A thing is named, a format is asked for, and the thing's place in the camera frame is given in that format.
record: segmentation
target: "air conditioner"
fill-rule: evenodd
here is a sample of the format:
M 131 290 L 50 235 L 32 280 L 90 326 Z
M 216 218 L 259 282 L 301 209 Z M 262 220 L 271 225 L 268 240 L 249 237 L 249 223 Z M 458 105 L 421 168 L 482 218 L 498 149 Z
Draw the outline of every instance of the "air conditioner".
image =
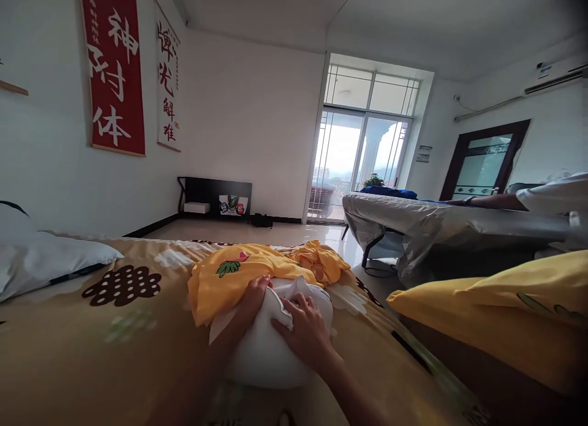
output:
M 529 87 L 525 88 L 524 93 L 531 95 L 560 88 L 565 83 L 581 78 L 585 68 L 588 68 L 586 55 L 573 56 L 551 65 L 540 64 L 537 66 L 535 77 Z

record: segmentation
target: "sliding glass door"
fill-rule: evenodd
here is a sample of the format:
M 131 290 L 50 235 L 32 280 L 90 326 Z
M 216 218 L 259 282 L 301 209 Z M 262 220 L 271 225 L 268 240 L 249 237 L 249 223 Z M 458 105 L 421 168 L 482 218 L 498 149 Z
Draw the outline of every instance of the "sliding glass door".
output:
M 312 167 L 307 220 L 343 222 L 343 196 L 372 173 L 394 187 L 412 120 L 324 107 Z

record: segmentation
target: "white pillow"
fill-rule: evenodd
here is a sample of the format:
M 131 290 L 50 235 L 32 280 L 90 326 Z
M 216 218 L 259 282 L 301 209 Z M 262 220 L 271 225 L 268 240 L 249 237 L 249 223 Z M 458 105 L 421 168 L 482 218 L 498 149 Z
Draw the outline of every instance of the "white pillow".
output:
M 329 295 L 321 287 L 308 284 L 302 276 L 296 280 L 273 278 L 274 288 L 266 288 L 265 298 L 257 317 L 237 347 L 227 370 L 230 379 L 251 386 L 274 389 L 288 389 L 304 385 L 312 371 L 305 366 L 288 348 L 284 339 L 272 327 L 271 320 L 277 319 L 290 330 L 292 316 L 284 309 L 278 296 L 291 299 L 296 293 L 313 298 L 325 320 L 327 331 L 333 322 L 333 305 Z M 209 342 L 231 321 L 237 307 L 216 316 L 210 325 Z
M 34 231 L 27 215 L 5 204 L 0 204 L 0 225 L 0 302 L 84 268 L 123 258 L 99 242 Z

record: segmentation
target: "person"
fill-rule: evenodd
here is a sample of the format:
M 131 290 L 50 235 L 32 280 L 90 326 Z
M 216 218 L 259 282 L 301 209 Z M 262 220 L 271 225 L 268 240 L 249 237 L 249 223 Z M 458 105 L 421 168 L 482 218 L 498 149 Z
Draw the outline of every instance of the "person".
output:
M 149 418 L 148 425 L 200 425 L 236 350 L 262 306 L 269 275 L 251 280 L 237 313 L 209 345 L 205 357 L 195 360 L 181 381 L 168 393 Z M 294 328 L 289 331 L 277 320 L 272 325 L 288 347 L 328 385 L 350 426 L 388 425 L 383 414 L 362 391 L 333 348 L 320 311 L 311 297 L 297 294 L 290 302 L 282 299 L 292 314 Z
M 588 249 L 588 171 L 578 172 L 550 183 L 521 189 L 516 193 L 471 196 L 464 200 L 445 201 L 457 206 L 511 209 L 541 215 L 570 214 L 570 236 L 552 247 L 558 253 Z

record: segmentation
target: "white box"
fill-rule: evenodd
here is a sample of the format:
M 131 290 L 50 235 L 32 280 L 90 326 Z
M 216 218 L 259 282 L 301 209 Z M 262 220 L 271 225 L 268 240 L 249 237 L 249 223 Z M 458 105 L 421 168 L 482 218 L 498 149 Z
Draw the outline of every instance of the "white box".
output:
M 184 212 L 192 213 L 208 213 L 210 204 L 208 203 L 186 203 L 184 204 Z

